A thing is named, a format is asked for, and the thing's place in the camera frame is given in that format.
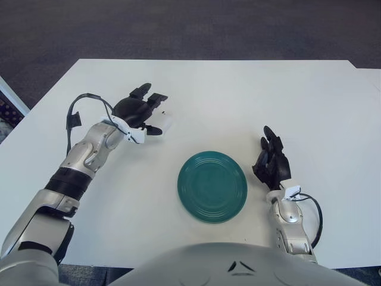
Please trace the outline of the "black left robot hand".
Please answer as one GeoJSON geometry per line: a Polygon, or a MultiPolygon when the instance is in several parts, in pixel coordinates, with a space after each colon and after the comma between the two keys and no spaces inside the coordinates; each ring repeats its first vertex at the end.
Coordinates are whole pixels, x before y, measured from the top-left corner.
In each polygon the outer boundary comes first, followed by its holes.
{"type": "Polygon", "coordinates": [[[143,99],[151,88],[150,83],[144,83],[135,88],[128,97],[120,100],[114,107],[112,115],[123,119],[131,128],[146,130],[147,135],[158,136],[163,130],[145,123],[152,116],[152,112],[168,96],[153,93],[146,101],[143,99]]]}

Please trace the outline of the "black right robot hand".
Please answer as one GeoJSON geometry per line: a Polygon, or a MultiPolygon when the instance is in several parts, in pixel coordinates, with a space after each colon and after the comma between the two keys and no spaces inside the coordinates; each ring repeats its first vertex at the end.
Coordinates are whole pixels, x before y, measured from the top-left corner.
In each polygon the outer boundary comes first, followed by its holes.
{"type": "Polygon", "coordinates": [[[283,144],[268,126],[264,126],[260,139],[261,152],[252,166],[254,175],[266,184],[270,191],[280,189],[281,181],[291,178],[289,161],[283,153],[283,144]]]}

